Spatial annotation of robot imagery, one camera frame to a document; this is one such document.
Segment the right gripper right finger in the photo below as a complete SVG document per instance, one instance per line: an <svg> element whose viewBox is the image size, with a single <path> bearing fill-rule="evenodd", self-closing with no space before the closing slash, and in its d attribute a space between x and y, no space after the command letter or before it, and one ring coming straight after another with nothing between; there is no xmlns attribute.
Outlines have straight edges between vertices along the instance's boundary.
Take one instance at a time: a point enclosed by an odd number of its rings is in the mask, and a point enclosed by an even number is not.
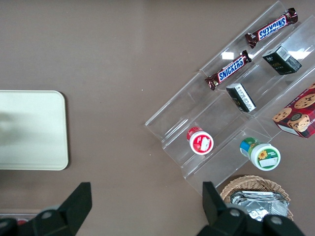
<svg viewBox="0 0 315 236"><path fill-rule="evenodd" d="M212 182L204 182L202 205L208 221L199 236L246 236L247 216L243 211L227 207Z"/></svg>

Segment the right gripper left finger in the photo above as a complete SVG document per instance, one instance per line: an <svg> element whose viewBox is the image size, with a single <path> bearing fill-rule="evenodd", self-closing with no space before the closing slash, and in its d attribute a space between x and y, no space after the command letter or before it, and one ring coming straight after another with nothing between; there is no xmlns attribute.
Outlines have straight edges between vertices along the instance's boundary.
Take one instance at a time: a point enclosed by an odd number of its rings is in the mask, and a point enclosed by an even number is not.
<svg viewBox="0 0 315 236"><path fill-rule="evenodd" d="M34 236L74 236L92 209L91 183L82 182L57 208L31 220Z"/></svg>

